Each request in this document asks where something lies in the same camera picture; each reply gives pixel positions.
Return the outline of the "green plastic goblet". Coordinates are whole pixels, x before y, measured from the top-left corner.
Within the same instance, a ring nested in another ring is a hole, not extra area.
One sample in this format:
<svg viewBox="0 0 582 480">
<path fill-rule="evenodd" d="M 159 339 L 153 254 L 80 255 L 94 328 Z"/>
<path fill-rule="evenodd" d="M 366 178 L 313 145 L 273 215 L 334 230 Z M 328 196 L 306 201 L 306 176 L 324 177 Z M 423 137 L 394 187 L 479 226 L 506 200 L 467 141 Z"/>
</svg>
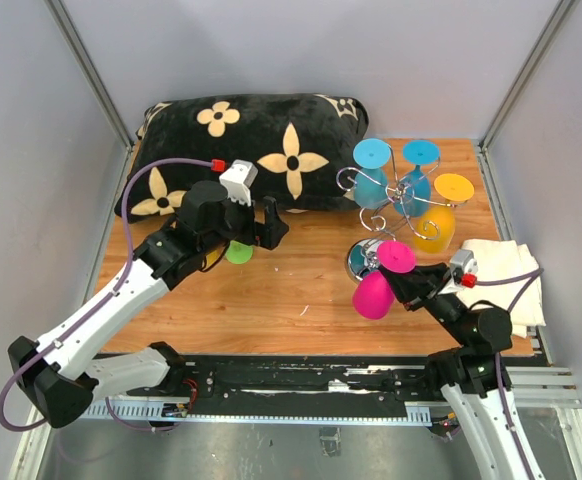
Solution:
<svg viewBox="0 0 582 480">
<path fill-rule="evenodd" d="M 234 265 L 242 265 L 252 258 L 253 250 L 251 245 L 232 240 L 225 253 L 225 259 Z"/>
</svg>

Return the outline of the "magenta plastic goblet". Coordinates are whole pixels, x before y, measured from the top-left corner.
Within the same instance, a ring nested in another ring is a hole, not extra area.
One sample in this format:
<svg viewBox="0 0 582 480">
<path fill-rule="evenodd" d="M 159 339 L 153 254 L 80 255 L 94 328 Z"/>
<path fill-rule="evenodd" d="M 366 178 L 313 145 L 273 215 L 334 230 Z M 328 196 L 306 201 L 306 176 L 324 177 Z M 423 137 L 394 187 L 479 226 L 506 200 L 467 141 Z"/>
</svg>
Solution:
<svg viewBox="0 0 582 480">
<path fill-rule="evenodd" d="M 415 254 L 405 243 L 386 240 L 372 247 L 371 258 L 366 266 L 367 273 L 361 276 L 352 296 L 355 311 L 370 320 L 386 316 L 395 301 L 395 294 L 383 273 L 400 277 L 412 272 L 415 267 Z"/>
</svg>

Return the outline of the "chrome wine glass rack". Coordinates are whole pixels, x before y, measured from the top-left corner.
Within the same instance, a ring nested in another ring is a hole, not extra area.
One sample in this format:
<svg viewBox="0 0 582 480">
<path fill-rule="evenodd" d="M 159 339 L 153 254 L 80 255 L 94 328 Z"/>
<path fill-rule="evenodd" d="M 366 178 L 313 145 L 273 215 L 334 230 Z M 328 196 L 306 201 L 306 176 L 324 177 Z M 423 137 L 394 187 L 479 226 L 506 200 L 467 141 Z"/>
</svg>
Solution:
<svg viewBox="0 0 582 480">
<path fill-rule="evenodd" d="M 396 166 L 395 153 L 391 148 L 391 159 L 384 166 L 383 170 L 388 178 L 386 187 L 387 200 L 380 206 L 373 209 L 362 208 L 354 201 L 355 175 L 358 173 L 358 165 L 354 167 L 345 167 L 336 174 L 337 186 L 357 204 L 359 207 L 359 221 L 362 227 L 367 231 L 367 236 L 355 243 L 347 253 L 346 270 L 352 280 L 359 283 L 361 276 L 364 276 L 367 261 L 371 258 L 371 248 L 377 247 L 380 242 L 385 240 L 395 240 L 397 232 L 403 228 L 408 229 L 413 235 L 413 240 L 417 235 L 415 231 L 416 223 L 421 217 L 408 217 L 396 212 L 394 203 L 400 200 L 405 186 L 401 184 L 401 178 L 410 172 L 414 166 L 408 163 L 401 152 L 402 158 L 410 165 L 410 169 L 405 173 L 399 173 Z M 442 164 L 442 155 L 438 164 L 431 164 L 423 167 L 422 170 L 427 173 L 427 178 L 431 185 L 431 198 L 428 201 L 429 206 L 440 204 L 443 198 L 439 196 L 434 189 L 434 180 L 445 173 L 438 171 Z"/>
</svg>

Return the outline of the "yellow plastic goblet front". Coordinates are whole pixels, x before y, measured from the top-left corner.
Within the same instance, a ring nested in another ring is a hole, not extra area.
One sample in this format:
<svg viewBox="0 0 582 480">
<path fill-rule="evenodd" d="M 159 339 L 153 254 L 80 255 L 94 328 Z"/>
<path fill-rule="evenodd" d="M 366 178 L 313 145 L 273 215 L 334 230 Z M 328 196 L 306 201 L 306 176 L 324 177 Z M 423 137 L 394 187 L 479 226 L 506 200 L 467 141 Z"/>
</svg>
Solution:
<svg viewBox="0 0 582 480">
<path fill-rule="evenodd" d="M 443 202 L 430 205 L 419 218 L 414 238 L 415 247 L 429 254 L 441 253 L 449 247 L 456 230 L 455 207 L 470 200 L 475 193 L 470 180 L 454 173 L 438 176 L 434 189 Z"/>
</svg>

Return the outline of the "yellow plastic goblet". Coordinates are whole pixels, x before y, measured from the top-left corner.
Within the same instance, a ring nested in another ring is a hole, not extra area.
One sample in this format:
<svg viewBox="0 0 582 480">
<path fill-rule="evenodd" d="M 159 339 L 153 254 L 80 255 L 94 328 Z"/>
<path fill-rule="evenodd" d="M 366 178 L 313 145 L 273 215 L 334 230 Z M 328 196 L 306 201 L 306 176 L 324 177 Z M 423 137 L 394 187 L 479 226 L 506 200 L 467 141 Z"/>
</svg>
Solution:
<svg viewBox="0 0 582 480">
<path fill-rule="evenodd" d="M 221 256 L 222 249 L 216 249 L 210 252 L 205 258 L 205 269 L 210 268 Z"/>
<path fill-rule="evenodd" d="M 441 253 L 449 247 L 456 230 L 455 207 L 470 200 L 475 193 L 470 180 L 454 173 L 438 176 L 434 189 L 443 202 L 430 205 L 419 218 L 414 238 L 415 247 L 429 254 Z"/>
</svg>

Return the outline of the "blue plastic goblet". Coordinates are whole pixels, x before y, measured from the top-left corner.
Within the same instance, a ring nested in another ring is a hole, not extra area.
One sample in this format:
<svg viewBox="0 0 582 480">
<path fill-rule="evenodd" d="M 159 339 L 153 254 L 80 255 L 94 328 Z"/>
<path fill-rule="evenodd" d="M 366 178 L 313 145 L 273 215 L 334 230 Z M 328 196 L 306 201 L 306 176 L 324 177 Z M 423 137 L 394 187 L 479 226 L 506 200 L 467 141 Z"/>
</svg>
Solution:
<svg viewBox="0 0 582 480">
<path fill-rule="evenodd" d="M 394 208 L 401 215 L 420 217 L 428 210 L 431 198 L 430 181 L 422 168 L 438 164 L 440 149 L 428 140 L 412 140 L 403 147 L 402 155 L 414 168 L 401 178 L 405 189 L 401 199 L 394 203 Z"/>
<path fill-rule="evenodd" d="M 387 200 L 388 178 L 383 168 L 391 156 L 390 146 L 380 139 L 364 139 L 354 147 L 353 159 L 359 167 L 354 179 L 354 201 L 360 207 L 377 208 Z"/>
</svg>

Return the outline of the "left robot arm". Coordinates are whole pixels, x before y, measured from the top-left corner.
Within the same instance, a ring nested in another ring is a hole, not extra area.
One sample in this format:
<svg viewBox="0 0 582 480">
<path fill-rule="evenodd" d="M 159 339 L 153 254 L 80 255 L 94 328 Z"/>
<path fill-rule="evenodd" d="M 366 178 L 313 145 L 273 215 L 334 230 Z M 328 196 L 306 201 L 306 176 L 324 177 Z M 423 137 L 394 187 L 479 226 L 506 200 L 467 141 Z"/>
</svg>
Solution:
<svg viewBox="0 0 582 480">
<path fill-rule="evenodd" d="M 100 359 L 101 348 L 138 313 L 174 290 L 185 278 L 208 270 L 207 256 L 233 241 L 267 250 L 288 233 L 274 198 L 263 201 L 264 220 L 254 207 L 229 197 L 213 181 L 185 194 L 181 207 L 135 248 L 122 270 L 55 329 L 8 348 L 19 386 L 53 428 L 77 420 L 101 399 L 141 388 L 171 396 L 185 383 L 186 362 L 165 342 L 134 354 Z"/>
</svg>

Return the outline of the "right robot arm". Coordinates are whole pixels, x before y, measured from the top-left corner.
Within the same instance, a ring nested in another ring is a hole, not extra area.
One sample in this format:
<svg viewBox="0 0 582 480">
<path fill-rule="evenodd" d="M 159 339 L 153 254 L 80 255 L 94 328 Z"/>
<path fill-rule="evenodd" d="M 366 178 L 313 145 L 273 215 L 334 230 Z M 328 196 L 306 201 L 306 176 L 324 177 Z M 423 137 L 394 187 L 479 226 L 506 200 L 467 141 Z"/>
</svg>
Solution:
<svg viewBox="0 0 582 480">
<path fill-rule="evenodd" d="M 379 269 L 406 310 L 426 310 L 458 343 L 427 357 L 426 392 L 459 421 L 483 479 L 544 479 L 515 405 L 501 353 L 512 347 L 510 312 L 489 301 L 466 305 L 446 290 L 444 263 L 409 273 Z"/>
</svg>

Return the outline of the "yellow plastic goblet rear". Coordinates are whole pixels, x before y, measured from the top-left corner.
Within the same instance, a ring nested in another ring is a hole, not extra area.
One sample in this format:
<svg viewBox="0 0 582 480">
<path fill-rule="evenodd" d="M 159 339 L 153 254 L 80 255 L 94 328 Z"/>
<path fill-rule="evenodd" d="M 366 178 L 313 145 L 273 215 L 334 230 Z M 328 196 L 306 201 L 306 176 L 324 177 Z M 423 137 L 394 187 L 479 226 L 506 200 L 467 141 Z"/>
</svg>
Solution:
<svg viewBox="0 0 582 480">
<path fill-rule="evenodd" d="M 210 252 L 205 258 L 205 269 L 210 268 L 221 256 L 222 249 L 216 249 Z"/>
</svg>

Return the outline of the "black floral plush pillow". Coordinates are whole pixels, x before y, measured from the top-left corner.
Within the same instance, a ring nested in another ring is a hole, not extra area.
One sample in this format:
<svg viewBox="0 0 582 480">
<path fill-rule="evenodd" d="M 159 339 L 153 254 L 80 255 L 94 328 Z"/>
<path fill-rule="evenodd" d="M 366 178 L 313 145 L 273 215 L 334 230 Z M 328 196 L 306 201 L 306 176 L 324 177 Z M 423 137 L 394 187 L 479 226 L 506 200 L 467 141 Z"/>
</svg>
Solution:
<svg viewBox="0 0 582 480">
<path fill-rule="evenodd" d="M 114 212 L 136 223 L 167 216 L 198 181 L 217 172 L 186 164 L 236 160 L 252 163 L 254 200 L 276 199 L 286 211 L 349 211 L 353 196 L 336 174 L 354 166 L 354 147 L 370 124 L 356 98 L 316 93 L 235 94 L 159 102 L 145 111 L 136 132 L 135 181 Z"/>
</svg>

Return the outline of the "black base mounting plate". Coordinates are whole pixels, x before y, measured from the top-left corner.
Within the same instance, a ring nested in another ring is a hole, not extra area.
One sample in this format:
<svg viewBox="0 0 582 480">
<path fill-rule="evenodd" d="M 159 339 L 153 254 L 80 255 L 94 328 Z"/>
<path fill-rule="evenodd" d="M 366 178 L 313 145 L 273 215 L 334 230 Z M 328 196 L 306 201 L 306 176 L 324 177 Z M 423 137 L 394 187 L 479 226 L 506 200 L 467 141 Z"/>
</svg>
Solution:
<svg viewBox="0 0 582 480">
<path fill-rule="evenodd" d="M 130 396 L 182 398 L 198 389 L 193 411 L 213 417 L 379 421 L 407 405 L 440 402 L 445 384 L 476 382 L 441 357 L 187 355 L 167 387 L 126 389 Z"/>
</svg>

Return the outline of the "left aluminium frame post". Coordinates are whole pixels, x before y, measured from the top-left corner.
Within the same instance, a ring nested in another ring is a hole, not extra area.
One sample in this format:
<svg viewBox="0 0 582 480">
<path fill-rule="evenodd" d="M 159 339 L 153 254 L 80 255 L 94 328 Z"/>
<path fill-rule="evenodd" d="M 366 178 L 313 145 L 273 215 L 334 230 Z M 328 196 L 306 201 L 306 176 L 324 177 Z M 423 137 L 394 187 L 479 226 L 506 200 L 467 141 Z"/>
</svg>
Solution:
<svg viewBox="0 0 582 480">
<path fill-rule="evenodd" d="M 49 10 L 80 70 L 85 76 L 85 79 L 89 84 L 92 93 L 94 94 L 105 117 L 113 128 L 117 139 L 126 147 L 127 150 L 129 150 L 132 146 L 130 134 L 81 38 L 81 35 L 73 19 L 71 18 L 65 3 L 61 0 L 44 0 L 43 3 Z"/>
</svg>

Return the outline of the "aluminium frame post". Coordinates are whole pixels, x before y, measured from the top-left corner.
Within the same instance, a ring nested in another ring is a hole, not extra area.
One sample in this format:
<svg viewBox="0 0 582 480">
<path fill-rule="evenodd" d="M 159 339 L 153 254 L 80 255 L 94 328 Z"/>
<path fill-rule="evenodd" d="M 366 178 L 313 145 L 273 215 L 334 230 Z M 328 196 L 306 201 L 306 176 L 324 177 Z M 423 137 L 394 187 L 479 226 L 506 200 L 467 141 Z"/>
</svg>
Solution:
<svg viewBox="0 0 582 480">
<path fill-rule="evenodd" d="M 44 0 L 43 3 L 49 10 L 80 70 L 85 76 L 85 79 L 89 84 L 92 93 L 94 94 L 105 117 L 113 128 L 117 139 L 126 147 L 127 150 L 129 150 L 132 146 L 130 134 L 81 38 L 81 35 L 73 19 L 71 18 L 65 3 L 61 0 Z"/>
<path fill-rule="evenodd" d="M 486 153 L 497 138 L 506 120 L 522 97 L 550 47 L 555 42 L 558 34 L 578 4 L 578 0 L 559 0 L 556 3 L 531 50 L 522 63 L 520 70 L 516 74 L 510 88 L 496 110 L 496 113 L 490 121 L 485 133 L 477 143 L 477 146 L 482 152 Z"/>
</svg>

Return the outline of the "right aluminium frame post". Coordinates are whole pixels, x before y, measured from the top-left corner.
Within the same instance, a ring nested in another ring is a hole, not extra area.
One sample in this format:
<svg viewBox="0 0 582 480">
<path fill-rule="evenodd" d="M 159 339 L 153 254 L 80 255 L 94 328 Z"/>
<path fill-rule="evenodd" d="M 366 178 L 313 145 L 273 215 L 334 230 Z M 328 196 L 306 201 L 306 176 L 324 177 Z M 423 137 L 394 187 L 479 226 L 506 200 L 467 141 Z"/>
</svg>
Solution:
<svg viewBox="0 0 582 480">
<path fill-rule="evenodd" d="M 496 110 L 496 113 L 490 121 L 485 133 L 477 143 L 477 146 L 482 152 L 486 153 L 497 138 L 506 120 L 522 97 L 550 47 L 555 42 L 558 34 L 578 4 L 578 0 L 559 0 L 556 3 L 531 50 L 522 63 L 520 70 L 516 74 L 510 88 Z"/>
</svg>

